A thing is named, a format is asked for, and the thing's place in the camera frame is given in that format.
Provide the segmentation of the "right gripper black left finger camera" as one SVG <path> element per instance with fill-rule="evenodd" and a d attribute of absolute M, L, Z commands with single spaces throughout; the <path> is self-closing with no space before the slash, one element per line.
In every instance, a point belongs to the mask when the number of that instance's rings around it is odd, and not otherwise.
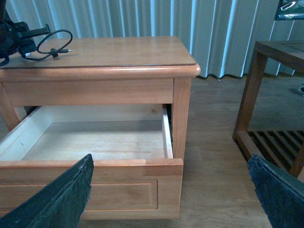
<path fill-rule="evenodd" d="M 76 228 L 90 199 L 94 162 L 75 165 L 0 219 L 2 228 Z"/>

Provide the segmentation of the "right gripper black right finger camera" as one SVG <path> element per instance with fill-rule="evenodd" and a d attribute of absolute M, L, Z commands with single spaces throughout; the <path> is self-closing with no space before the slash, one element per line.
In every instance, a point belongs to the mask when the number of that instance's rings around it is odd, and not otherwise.
<path fill-rule="evenodd" d="M 304 184 L 254 154 L 247 162 L 256 195 L 274 228 L 304 226 Z"/>

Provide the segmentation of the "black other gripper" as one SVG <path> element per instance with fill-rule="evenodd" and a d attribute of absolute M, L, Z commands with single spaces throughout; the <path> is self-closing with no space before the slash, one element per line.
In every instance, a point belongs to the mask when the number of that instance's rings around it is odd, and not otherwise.
<path fill-rule="evenodd" d="M 22 57 L 27 53 L 37 51 L 34 37 L 49 34 L 46 24 L 44 28 L 30 30 L 26 22 L 14 23 L 6 10 L 6 1 L 0 2 L 0 65 L 9 63 L 10 55 L 19 52 Z"/>

